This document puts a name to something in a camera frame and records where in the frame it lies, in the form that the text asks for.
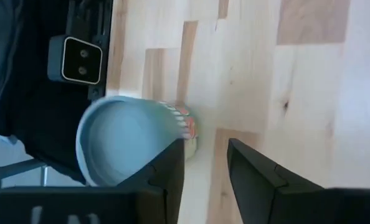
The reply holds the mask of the large black panel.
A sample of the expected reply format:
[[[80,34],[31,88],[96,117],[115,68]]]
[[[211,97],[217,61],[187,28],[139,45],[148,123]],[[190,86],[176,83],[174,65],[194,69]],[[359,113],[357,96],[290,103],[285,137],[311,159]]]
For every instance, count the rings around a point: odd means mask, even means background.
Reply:
[[[77,182],[75,137],[85,86],[48,78],[49,42],[65,32],[69,0],[0,0],[0,135]]]

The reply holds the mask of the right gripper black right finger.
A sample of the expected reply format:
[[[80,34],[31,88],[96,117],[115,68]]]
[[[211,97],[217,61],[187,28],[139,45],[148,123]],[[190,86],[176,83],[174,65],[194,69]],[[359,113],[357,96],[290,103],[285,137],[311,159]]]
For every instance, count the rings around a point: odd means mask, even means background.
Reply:
[[[370,224],[370,189],[323,188],[235,138],[227,164],[244,224]]]

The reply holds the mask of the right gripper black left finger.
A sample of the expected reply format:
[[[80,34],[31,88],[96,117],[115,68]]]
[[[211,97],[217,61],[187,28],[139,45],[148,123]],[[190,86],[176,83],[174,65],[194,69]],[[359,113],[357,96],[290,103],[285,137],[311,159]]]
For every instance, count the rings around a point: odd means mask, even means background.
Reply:
[[[177,224],[184,141],[177,139],[114,187],[0,190],[0,224]]]

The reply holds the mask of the grey metal frame bar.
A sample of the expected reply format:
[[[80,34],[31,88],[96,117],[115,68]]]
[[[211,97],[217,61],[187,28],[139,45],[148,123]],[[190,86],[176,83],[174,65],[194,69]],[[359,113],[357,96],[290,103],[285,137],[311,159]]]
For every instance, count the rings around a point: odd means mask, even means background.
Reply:
[[[0,188],[3,179],[27,172],[36,168],[44,166],[45,163],[38,161],[37,159],[29,159],[22,162],[17,162],[14,164],[9,164],[6,166],[0,166]]]

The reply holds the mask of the red white labelled can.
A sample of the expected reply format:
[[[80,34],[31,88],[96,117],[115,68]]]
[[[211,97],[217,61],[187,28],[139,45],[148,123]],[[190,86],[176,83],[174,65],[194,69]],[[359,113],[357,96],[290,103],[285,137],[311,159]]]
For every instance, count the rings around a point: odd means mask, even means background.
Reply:
[[[75,151],[86,183],[116,186],[177,139],[189,159],[197,149],[197,118],[186,105],[127,96],[93,102],[83,113]]]

